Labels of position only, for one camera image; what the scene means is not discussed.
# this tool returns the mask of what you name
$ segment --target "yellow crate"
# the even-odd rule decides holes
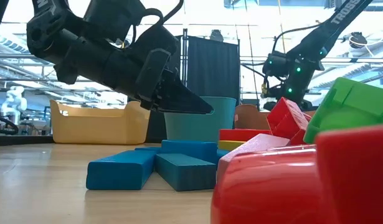
[[[219,149],[232,151],[244,143],[246,143],[246,142],[244,142],[244,141],[219,141]]]
[[[67,144],[142,144],[149,111],[131,101],[125,109],[73,108],[50,100],[53,139]]]

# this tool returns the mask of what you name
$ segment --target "green toy block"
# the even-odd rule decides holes
[[[383,124],[383,89],[337,78],[311,119],[304,142],[322,131]]]

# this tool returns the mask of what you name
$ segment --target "wooden table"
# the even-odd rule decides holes
[[[0,147],[0,224],[209,223],[211,190],[176,192],[157,173],[140,191],[85,188],[89,161],[133,148]]]

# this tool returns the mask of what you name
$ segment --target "teal plastic cup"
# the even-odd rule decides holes
[[[232,129],[236,100],[227,97],[201,97],[213,108],[212,114],[165,113],[168,140],[219,140],[220,129]]]

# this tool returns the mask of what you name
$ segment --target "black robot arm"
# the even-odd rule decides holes
[[[266,76],[263,96],[288,98],[302,109],[303,97],[315,70],[324,70],[321,59],[334,47],[341,32],[372,2],[372,0],[346,0],[325,22],[318,25],[296,47],[286,54],[273,51],[263,66]],[[285,78],[278,86],[269,87],[267,77]]]
[[[81,75],[139,100],[148,110],[210,113],[211,105],[181,83],[177,69],[166,66],[178,40],[163,24],[183,2],[164,17],[157,9],[145,9],[139,0],[91,0],[80,18],[67,0],[32,0],[28,48],[36,57],[55,64],[60,82],[74,84]],[[158,16],[159,21],[137,41],[127,48],[111,44],[124,41],[130,27],[135,30],[149,15]]]

